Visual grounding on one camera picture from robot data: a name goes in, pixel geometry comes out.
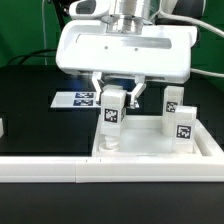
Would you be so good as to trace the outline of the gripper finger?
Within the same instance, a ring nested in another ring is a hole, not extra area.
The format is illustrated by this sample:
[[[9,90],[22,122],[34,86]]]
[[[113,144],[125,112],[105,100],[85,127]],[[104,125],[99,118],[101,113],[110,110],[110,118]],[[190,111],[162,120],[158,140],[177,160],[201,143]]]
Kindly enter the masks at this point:
[[[142,94],[142,92],[146,88],[146,81],[144,76],[136,76],[135,77],[135,88],[130,93],[130,103],[129,107],[131,109],[136,108],[137,98]]]
[[[96,91],[95,101],[98,105],[101,104],[101,94],[103,92],[104,87],[104,74],[102,72],[94,72],[92,74],[92,83]]]

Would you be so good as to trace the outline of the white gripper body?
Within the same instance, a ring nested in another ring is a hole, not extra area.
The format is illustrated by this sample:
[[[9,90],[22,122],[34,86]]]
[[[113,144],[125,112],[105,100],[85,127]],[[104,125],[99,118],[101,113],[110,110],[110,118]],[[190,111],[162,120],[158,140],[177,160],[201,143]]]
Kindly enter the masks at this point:
[[[102,72],[183,83],[190,76],[195,26],[156,25],[150,0],[79,0],[59,40],[56,63],[68,74]]]

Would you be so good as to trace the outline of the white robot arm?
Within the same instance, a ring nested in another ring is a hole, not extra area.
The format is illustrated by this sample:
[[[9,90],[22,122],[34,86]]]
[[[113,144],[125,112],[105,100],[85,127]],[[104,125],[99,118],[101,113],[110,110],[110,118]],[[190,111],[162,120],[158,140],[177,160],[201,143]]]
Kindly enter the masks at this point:
[[[133,79],[126,104],[136,106],[146,82],[182,84],[189,79],[191,48],[198,41],[206,0],[78,0],[62,30],[58,67],[88,74],[101,105],[103,77]]]

